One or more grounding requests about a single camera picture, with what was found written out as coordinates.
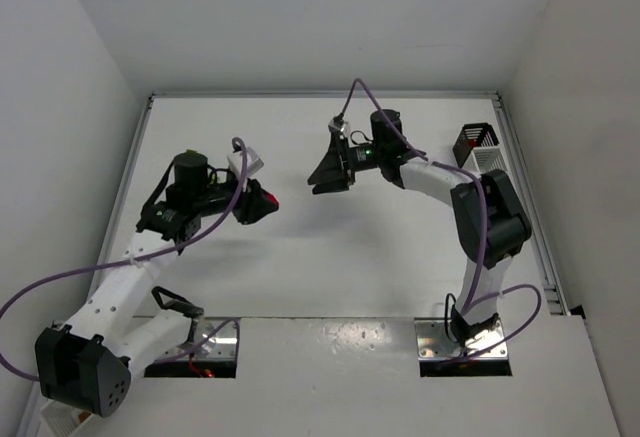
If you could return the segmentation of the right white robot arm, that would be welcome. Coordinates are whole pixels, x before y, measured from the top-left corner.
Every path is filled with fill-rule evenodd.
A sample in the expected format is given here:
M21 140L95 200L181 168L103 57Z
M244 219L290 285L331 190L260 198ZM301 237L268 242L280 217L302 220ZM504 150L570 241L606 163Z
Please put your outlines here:
M496 324L506 272L530 239L531 223L505 171L475 175L426 160L407 145L395 110L372 113L370 124L371 139L353 144L343 116L334 117L328 150L307 182L315 195L344 192L355 183L357 173L377 169L396 187L452 209L467 264L461 291L449 311L448 333L465 345Z

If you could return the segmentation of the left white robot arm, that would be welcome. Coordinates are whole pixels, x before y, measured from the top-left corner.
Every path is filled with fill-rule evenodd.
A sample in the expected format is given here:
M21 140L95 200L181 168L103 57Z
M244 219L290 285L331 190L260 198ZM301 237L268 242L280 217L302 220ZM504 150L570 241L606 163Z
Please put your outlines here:
M172 347L195 342L202 308L156 282L197 238L204 218L233 215L250 225L279 208L254 179L263 162L235 147L218 178L206 156L176 155L144 203L124 253L89 300L35 342L44 397L100 417L123 403L132 380Z

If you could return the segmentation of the large red lego brick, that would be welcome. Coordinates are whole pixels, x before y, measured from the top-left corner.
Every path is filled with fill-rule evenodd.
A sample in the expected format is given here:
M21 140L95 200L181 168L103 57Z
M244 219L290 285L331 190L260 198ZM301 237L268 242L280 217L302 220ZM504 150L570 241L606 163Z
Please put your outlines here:
M269 200L269 202L274 204L276 207L279 207L279 202L276 199L276 197L274 197L273 195L269 194L269 195L267 195L267 199Z

